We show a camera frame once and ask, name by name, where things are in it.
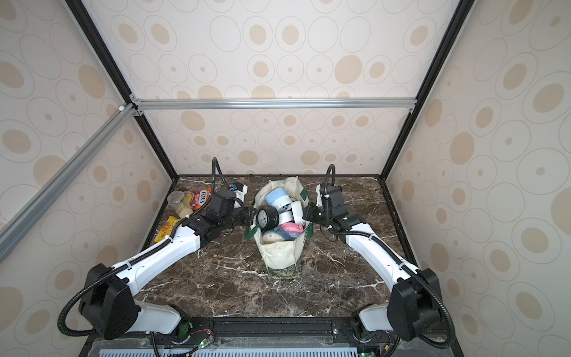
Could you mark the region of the white square clock face-down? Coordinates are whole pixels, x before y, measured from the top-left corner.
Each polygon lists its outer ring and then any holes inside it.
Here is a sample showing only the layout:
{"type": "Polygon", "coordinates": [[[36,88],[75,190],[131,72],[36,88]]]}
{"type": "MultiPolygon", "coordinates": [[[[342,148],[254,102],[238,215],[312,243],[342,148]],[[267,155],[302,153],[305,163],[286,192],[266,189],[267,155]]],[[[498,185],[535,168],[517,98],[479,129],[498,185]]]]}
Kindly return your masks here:
{"type": "Polygon", "coordinates": [[[301,201],[294,201],[291,204],[291,212],[294,218],[294,223],[299,226],[305,226],[303,219],[303,205],[301,201]]]}

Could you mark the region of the pink twin-bell alarm clock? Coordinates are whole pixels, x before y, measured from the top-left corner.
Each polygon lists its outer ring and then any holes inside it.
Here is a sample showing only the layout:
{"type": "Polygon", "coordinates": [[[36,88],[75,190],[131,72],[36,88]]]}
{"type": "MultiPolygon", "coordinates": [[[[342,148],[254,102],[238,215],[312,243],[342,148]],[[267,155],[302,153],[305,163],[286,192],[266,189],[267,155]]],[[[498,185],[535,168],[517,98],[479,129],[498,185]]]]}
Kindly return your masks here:
{"type": "Polygon", "coordinates": [[[304,232],[304,227],[295,223],[284,223],[280,226],[293,239],[299,237],[304,232]]]}

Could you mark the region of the small black round clock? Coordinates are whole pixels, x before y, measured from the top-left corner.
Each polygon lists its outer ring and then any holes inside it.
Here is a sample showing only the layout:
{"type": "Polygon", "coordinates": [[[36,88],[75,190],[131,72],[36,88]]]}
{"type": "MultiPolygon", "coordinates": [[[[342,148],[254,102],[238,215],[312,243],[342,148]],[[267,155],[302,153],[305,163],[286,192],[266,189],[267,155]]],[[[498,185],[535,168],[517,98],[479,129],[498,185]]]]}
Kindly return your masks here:
{"type": "Polygon", "coordinates": [[[261,208],[257,213],[257,225],[262,231],[272,230],[280,225],[278,209],[261,208]]]}

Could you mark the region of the blue square clock white face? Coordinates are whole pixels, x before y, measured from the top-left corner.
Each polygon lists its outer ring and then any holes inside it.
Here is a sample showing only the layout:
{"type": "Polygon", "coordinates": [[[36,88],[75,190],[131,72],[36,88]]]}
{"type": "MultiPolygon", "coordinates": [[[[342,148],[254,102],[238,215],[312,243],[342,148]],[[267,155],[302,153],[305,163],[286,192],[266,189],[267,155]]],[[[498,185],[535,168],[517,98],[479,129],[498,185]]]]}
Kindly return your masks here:
{"type": "Polygon", "coordinates": [[[265,197],[265,201],[269,206],[276,209],[281,209],[292,203],[291,197],[283,187],[278,187],[268,193],[265,197]]]}

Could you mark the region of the canvas tote bag green handles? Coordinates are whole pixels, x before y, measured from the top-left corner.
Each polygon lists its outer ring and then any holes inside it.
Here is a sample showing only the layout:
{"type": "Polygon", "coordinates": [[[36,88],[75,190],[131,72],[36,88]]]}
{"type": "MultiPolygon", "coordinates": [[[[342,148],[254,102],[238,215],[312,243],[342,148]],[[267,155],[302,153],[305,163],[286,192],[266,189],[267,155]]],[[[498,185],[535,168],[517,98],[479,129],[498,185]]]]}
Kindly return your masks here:
{"type": "MultiPolygon", "coordinates": [[[[266,203],[265,197],[268,193],[278,187],[283,187],[293,202],[301,201],[303,209],[308,207],[308,191],[303,187],[299,178],[288,177],[278,181],[270,181],[256,193],[254,197],[254,207],[257,209],[257,213],[261,208],[270,207],[266,203]]],[[[280,225],[272,230],[280,229],[280,226],[284,223],[294,223],[291,210],[283,212],[279,215],[279,218],[280,225]]],[[[301,270],[301,256],[305,242],[307,239],[311,238],[314,233],[314,225],[312,223],[305,221],[305,226],[303,227],[304,232],[295,239],[290,237],[285,242],[275,242],[265,245],[260,242],[264,231],[262,231],[257,225],[256,217],[254,224],[247,227],[245,231],[245,239],[256,243],[270,275],[283,279],[292,279],[301,270]]]]}

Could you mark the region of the small white round clock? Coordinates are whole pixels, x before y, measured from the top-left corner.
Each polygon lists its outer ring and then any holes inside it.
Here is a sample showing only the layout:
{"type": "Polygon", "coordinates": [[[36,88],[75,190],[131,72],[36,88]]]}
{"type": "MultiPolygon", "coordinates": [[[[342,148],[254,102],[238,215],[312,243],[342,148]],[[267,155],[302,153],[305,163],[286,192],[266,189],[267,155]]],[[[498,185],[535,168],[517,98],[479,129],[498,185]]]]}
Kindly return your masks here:
{"type": "Polygon", "coordinates": [[[273,201],[270,206],[276,208],[278,213],[282,214],[283,212],[291,210],[292,203],[293,201],[289,196],[281,196],[278,199],[275,199],[275,201],[273,201]]]}

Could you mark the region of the blue round clock beige face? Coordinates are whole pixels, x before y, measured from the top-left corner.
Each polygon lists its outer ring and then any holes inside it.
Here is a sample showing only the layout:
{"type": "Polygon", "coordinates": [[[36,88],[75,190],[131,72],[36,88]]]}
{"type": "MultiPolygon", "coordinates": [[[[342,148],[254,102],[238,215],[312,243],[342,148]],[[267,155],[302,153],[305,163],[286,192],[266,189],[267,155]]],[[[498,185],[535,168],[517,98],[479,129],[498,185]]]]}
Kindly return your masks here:
{"type": "Polygon", "coordinates": [[[260,242],[262,244],[272,244],[275,242],[285,242],[290,238],[290,236],[281,229],[269,230],[265,231],[262,236],[260,242]]]}

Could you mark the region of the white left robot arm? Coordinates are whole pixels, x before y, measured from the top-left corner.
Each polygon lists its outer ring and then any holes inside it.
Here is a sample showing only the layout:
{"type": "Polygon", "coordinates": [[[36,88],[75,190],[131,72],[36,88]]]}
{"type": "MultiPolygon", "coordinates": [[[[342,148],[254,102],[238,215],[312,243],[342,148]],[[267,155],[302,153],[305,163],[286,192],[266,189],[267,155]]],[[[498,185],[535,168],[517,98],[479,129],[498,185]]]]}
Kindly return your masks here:
{"type": "Polygon", "coordinates": [[[85,286],[62,308],[57,328],[68,337],[99,335],[105,340],[128,333],[160,334],[185,342],[190,317],[169,305],[136,300],[136,295],[172,265],[204,248],[225,231],[254,222],[256,209],[245,204],[246,185],[223,181],[197,211],[180,219],[163,240],[113,266],[90,269],[85,286]]]}

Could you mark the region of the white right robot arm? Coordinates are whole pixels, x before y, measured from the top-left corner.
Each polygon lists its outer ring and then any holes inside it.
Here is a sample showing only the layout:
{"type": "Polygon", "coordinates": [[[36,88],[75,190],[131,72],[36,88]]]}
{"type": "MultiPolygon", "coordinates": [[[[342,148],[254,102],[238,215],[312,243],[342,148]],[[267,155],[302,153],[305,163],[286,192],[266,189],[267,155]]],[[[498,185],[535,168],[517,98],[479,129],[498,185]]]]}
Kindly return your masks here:
{"type": "Polygon", "coordinates": [[[356,313],[355,337],[369,339],[373,333],[383,331],[406,342],[419,339],[439,349],[452,347],[457,340],[456,329],[443,302],[437,275],[408,262],[361,215],[350,213],[339,186],[321,184],[316,192],[318,200],[304,209],[303,218],[326,228],[357,251],[390,291],[388,303],[372,304],[356,313]]]}

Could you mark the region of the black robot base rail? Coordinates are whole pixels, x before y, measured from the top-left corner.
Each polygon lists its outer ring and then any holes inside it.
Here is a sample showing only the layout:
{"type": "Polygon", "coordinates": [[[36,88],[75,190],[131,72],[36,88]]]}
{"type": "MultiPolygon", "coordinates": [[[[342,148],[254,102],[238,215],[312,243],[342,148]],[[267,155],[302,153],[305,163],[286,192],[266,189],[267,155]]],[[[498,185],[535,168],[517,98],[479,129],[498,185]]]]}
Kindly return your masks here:
{"type": "Polygon", "coordinates": [[[445,350],[392,332],[358,339],[352,319],[194,318],[181,342],[172,336],[129,333],[107,341],[91,337],[82,356],[461,356],[459,345],[445,350]]]}

